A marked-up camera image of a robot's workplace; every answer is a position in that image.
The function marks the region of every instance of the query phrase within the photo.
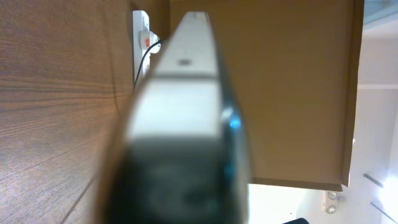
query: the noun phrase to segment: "dark object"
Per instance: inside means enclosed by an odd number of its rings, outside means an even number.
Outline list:
[[[304,218],[299,218],[284,224],[310,224],[308,221],[306,221]]]

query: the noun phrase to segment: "brown wooden surface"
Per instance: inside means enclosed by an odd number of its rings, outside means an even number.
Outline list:
[[[83,223],[95,190],[82,193],[132,92],[131,11],[166,38],[169,2],[0,5],[0,223]]]
[[[348,185],[363,0],[174,1],[172,30],[188,11],[209,14],[256,183]]]

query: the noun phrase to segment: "wooden wall panel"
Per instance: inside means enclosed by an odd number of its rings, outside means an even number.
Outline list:
[[[132,93],[131,11],[146,10],[151,29],[167,38],[169,7],[1,3],[0,223],[85,222],[91,200],[82,193]]]

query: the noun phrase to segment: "wooden cabinet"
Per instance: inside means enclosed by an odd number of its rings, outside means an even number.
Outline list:
[[[174,1],[209,14],[252,149],[254,183],[348,185],[363,1]]]

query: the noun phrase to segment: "electrical outlet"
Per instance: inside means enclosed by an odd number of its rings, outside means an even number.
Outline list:
[[[134,61],[134,80],[137,78],[139,64],[145,54],[140,44],[140,37],[142,31],[149,31],[149,16],[143,10],[136,10],[132,12],[132,51]],[[142,70],[140,77],[144,77],[149,69],[150,53],[148,53],[142,63]]]

